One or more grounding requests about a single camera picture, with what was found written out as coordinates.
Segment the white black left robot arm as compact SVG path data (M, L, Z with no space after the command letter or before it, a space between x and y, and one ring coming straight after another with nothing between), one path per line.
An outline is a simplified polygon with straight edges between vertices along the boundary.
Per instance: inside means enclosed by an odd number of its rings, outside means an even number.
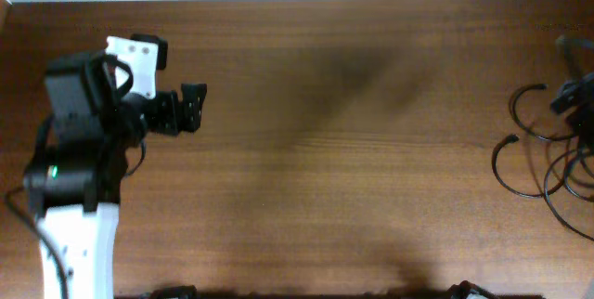
M45 72L52 113L38 130L23 186L40 241L46 298L111 298L121 183L148 133L200 128L206 84L135 94L126 62L105 52L57 58Z

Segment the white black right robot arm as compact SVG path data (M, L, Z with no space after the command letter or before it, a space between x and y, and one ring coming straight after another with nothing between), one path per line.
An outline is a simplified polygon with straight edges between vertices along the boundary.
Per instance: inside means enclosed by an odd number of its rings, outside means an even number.
M550 109L558 115L573 109L565 122L579 141L593 150L593 73L584 73L574 54L576 48L593 50L593 42L561 35L555 45L563 57L570 79L563 84Z

